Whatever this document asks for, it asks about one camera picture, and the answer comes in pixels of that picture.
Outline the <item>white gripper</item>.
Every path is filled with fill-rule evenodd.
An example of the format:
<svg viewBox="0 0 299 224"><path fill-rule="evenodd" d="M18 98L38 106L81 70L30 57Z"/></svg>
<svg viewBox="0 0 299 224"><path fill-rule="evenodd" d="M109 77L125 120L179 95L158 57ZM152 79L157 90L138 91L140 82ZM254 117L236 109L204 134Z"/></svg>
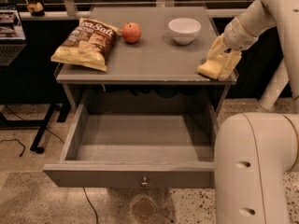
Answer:
<svg viewBox="0 0 299 224"><path fill-rule="evenodd" d="M206 56L208 61L222 62L219 81L227 79L232 74L241 59L241 51L249 49L257 40L256 36L246 31L238 17L229 22L223 35L215 39Z"/></svg>

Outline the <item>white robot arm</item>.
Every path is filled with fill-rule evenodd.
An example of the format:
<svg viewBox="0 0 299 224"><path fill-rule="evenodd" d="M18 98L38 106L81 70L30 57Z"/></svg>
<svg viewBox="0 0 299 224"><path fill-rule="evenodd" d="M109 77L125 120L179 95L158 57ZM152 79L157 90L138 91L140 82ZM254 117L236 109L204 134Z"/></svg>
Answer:
<svg viewBox="0 0 299 224"><path fill-rule="evenodd" d="M261 0L215 40L208 58L242 49L245 36L275 24L292 99L299 89L298 0ZM217 224L290 224L283 176L298 170L298 114L242 113L221 125L215 143Z"/></svg>

